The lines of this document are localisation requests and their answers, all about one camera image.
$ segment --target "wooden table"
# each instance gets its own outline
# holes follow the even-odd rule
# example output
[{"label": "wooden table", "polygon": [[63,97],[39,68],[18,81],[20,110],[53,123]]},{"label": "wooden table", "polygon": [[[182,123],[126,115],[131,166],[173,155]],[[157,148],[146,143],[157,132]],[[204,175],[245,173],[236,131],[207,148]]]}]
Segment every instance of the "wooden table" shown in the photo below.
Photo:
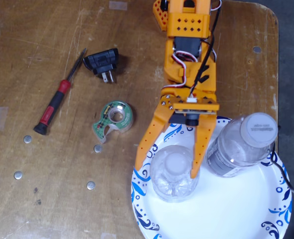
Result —
[{"label": "wooden table", "polygon": [[[143,238],[130,200],[136,147],[164,85],[165,33],[152,0],[0,1],[0,239]],[[278,21],[253,3],[224,1],[215,32],[219,115],[278,119]],[[79,53],[117,47],[117,83],[85,67],[48,136],[32,129]],[[91,125],[104,104],[128,102],[135,123],[96,154]],[[25,144],[23,137],[32,136]],[[15,180],[15,171],[23,178]],[[89,191],[88,181],[96,188]]]}]

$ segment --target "plastic bottle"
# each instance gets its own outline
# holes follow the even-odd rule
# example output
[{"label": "plastic bottle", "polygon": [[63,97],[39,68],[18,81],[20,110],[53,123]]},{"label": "plastic bottle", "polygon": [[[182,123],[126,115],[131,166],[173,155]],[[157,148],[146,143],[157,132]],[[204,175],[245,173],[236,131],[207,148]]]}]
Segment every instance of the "plastic bottle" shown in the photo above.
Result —
[{"label": "plastic bottle", "polygon": [[265,159],[278,135],[275,120],[254,113],[230,121],[207,150],[206,161],[223,177],[234,177]]},{"label": "plastic bottle", "polygon": [[180,145],[161,149],[150,163],[150,177],[158,196],[167,202],[182,202],[194,191],[199,174],[190,178],[192,152]]}]

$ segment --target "power adapter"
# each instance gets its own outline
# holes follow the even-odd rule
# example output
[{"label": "power adapter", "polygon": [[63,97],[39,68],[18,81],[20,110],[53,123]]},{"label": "power adapter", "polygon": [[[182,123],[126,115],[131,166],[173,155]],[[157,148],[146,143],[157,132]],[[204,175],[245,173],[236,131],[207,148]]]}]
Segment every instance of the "power adapter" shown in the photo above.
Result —
[{"label": "power adapter", "polygon": [[96,76],[102,75],[105,83],[109,82],[108,78],[110,78],[113,83],[114,80],[111,70],[116,69],[118,58],[118,49],[113,48],[87,56],[83,58],[83,62],[86,68],[92,71]]}]

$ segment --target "bottle cap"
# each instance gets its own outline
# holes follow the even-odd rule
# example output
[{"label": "bottle cap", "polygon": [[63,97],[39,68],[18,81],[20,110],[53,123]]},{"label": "bottle cap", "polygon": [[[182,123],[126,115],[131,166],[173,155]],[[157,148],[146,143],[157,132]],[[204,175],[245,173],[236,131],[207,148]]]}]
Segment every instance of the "bottle cap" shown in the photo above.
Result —
[{"label": "bottle cap", "polygon": [[240,134],[248,145],[263,148],[275,141],[278,125],[270,115],[254,113],[245,117],[240,126]]},{"label": "bottle cap", "polygon": [[190,164],[186,155],[182,153],[171,153],[165,159],[165,169],[174,176],[183,174]]}]

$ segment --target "bottle label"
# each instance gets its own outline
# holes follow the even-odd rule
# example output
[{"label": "bottle label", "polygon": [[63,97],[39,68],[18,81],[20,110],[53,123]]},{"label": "bottle label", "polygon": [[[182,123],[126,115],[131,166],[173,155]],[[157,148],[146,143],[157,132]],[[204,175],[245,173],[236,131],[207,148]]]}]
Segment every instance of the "bottle label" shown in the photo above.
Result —
[{"label": "bottle label", "polygon": [[210,167],[220,176],[232,177],[242,168],[235,167],[221,155],[218,150],[217,139],[212,143],[207,153],[207,160]]}]

